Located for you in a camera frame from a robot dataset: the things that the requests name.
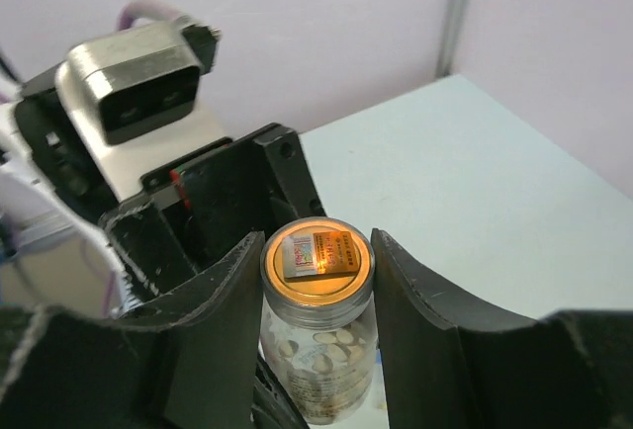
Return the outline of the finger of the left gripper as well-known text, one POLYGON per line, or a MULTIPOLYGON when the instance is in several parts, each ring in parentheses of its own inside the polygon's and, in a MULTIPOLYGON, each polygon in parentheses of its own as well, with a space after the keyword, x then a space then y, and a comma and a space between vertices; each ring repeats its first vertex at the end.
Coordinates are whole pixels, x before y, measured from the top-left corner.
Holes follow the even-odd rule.
POLYGON ((326 216, 298 133, 280 124, 257 130, 252 139, 261 159, 267 205, 276 227, 315 216, 326 216))
POLYGON ((198 274, 154 200, 124 201, 98 224, 122 258, 136 298, 153 300, 198 274))

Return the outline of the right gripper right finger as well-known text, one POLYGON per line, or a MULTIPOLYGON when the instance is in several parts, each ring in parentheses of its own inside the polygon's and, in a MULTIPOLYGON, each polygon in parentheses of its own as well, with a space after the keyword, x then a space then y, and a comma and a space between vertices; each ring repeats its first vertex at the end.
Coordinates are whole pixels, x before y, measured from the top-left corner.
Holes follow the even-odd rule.
POLYGON ((374 229, 374 298, 393 428, 628 428, 632 314, 541 319, 460 288, 374 229))

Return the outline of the clear pill bottle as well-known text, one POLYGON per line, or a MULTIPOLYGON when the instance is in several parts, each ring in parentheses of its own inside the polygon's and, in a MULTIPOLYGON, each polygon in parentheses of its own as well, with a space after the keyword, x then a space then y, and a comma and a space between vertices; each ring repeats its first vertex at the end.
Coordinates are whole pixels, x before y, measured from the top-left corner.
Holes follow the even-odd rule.
POLYGON ((260 344, 310 424, 350 416, 369 392, 377 356, 375 253, 352 225, 295 220, 266 242, 260 344))

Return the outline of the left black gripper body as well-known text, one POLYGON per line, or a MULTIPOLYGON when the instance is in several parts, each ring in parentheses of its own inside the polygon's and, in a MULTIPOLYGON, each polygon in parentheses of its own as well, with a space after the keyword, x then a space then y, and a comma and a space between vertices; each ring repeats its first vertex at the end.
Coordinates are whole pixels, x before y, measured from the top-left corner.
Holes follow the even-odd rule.
POLYGON ((141 176, 186 255, 204 269, 244 235, 280 226, 278 151, 254 138, 222 139, 141 176))

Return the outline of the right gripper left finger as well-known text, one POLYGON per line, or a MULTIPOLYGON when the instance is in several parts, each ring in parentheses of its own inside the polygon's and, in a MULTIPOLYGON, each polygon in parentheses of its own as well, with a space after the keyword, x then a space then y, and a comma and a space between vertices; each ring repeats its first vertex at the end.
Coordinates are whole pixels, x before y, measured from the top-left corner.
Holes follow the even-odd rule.
POLYGON ((264 237, 116 319, 1 311, 5 428, 249 428, 264 237))

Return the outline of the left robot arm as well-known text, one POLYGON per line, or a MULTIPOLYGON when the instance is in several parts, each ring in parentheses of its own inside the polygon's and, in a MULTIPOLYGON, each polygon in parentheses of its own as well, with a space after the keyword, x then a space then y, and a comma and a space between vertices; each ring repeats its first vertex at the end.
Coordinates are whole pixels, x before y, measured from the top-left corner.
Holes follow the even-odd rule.
POLYGON ((164 295, 247 234, 324 213, 298 134, 225 136, 184 69, 110 80, 99 101, 61 64, 6 106, 8 172, 103 254, 127 305, 164 295))

